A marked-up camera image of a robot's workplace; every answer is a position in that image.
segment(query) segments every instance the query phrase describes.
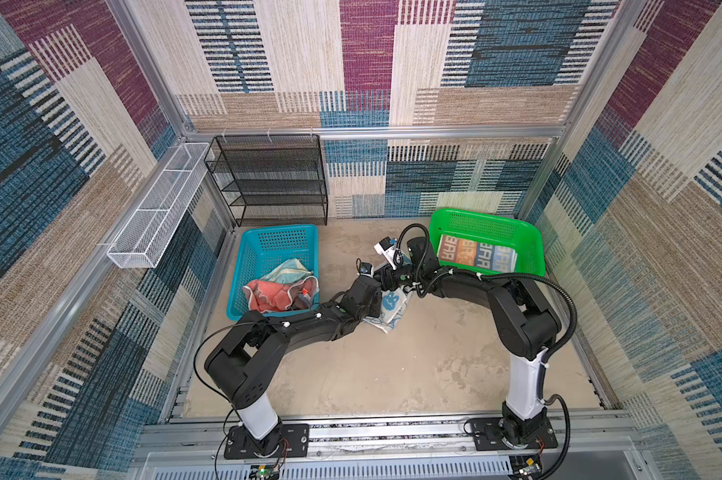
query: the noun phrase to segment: laundry basket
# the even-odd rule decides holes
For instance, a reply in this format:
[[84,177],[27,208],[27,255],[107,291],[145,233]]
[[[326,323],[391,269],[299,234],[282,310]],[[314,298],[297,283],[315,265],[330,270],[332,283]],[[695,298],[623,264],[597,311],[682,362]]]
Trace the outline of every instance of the laundry basket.
[[[430,242],[439,251],[442,235],[452,235],[491,245],[510,246],[519,255],[514,272],[546,274],[546,261],[542,255],[542,235],[534,225],[522,220],[489,214],[477,214],[456,208],[437,210],[430,217]],[[442,265],[458,266],[481,274],[497,274],[478,266],[454,264],[439,260]]]
[[[233,273],[231,296],[227,301],[227,316],[238,321],[249,311],[241,287],[269,274],[271,270],[290,258],[297,258],[318,278],[318,229],[315,225],[269,226],[247,230],[241,235],[241,246]],[[313,304],[318,303],[318,292]],[[267,316],[285,316],[307,310],[266,313]]]

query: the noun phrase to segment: green basket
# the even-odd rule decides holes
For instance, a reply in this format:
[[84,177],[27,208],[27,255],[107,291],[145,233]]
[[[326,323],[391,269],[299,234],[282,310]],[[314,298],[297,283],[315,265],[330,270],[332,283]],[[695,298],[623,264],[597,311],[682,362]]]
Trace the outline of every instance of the green basket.
[[[443,208],[430,217],[430,242],[436,252],[439,251],[442,235],[453,235],[485,244],[510,246],[519,255],[513,271],[539,276],[546,274],[546,261],[542,255],[542,235],[533,225],[525,221],[477,214],[456,208]],[[442,265],[458,266],[480,274],[498,273],[478,266],[454,264],[443,260],[439,262]]]

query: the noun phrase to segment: wire rack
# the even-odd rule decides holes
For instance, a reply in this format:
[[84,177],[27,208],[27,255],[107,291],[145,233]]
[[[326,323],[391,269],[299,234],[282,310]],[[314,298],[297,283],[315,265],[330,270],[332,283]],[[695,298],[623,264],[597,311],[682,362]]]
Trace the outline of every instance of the wire rack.
[[316,135],[216,137],[206,162],[238,226],[327,224]]
[[155,268],[213,161],[209,144],[182,144],[107,250],[119,268]]

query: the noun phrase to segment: white mesh shelf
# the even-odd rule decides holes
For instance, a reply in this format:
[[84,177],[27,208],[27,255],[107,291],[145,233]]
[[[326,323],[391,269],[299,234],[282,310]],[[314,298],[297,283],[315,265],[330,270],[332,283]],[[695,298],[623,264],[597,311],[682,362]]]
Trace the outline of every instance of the white mesh shelf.
[[213,160],[209,144],[182,144],[107,251],[119,268],[155,268]]

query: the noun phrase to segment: blue basket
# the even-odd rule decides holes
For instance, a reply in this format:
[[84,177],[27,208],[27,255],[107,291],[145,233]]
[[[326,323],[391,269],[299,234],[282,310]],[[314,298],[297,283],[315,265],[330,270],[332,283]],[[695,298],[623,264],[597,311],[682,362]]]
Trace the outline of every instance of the blue basket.
[[[258,279],[290,258],[297,258],[318,278],[318,229],[315,225],[269,226],[247,230],[241,235],[241,246],[233,273],[231,296],[227,301],[227,316],[236,322],[249,311],[241,287]],[[313,305],[318,303],[318,293]],[[267,313],[267,316],[285,316],[307,310]]]

